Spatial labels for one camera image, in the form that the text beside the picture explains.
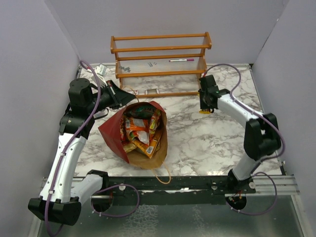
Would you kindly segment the red brown paper bag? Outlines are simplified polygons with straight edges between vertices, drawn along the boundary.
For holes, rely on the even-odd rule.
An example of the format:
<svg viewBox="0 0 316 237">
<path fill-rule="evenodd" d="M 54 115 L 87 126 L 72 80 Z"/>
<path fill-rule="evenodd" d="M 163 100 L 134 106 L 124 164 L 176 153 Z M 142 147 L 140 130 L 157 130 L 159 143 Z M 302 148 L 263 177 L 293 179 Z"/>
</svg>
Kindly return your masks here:
<svg viewBox="0 0 316 237">
<path fill-rule="evenodd" d="M 171 174 L 165 164 L 168 140 L 166 112 L 155 101 L 128 103 L 98 127 L 110 150 L 126 163 L 150 170 L 167 185 Z"/>
</svg>

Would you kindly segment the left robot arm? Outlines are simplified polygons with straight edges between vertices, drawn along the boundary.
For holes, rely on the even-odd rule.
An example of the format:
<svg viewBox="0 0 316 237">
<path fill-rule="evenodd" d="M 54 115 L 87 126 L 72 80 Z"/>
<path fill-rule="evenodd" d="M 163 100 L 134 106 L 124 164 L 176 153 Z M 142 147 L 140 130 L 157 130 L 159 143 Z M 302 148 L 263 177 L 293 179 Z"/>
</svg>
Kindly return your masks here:
<svg viewBox="0 0 316 237">
<path fill-rule="evenodd" d="M 28 209 L 46 223 L 73 226 L 79 219 L 82 205 L 97 193 L 109 189 L 107 172 L 92 170 L 75 187 L 73 176 L 79 156 L 94 125 L 94 114 L 105 109 L 119 109 L 136 98 L 121 90 L 112 80 L 92 92 L 88 79 L 71 81 L 69 104 L 59 122 L 55 159 L 39 197 L 29 200 Z"/>
</svg>

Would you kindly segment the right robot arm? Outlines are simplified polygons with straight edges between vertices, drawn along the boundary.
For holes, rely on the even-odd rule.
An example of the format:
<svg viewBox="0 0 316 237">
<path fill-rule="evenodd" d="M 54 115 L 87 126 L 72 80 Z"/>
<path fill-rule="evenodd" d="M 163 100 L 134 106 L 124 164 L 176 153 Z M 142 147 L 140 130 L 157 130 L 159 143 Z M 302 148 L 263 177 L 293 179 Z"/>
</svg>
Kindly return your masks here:
<svg viewBox="0 0 316 237">
<path fill-rule="evenodd" d="M 251 173 L 261 158 L 272 155 L 281 147 L 277 118 L 274 114 L 263 114 L 233 98 L 227 89 L 219 89 L 213 75 L 199 79 L 200 109 L 213 113 L 220 110 L 244 128 L 244 155 L 229 171 L 227 188 L 238 193 L 250 180 Z"/>
</svg>

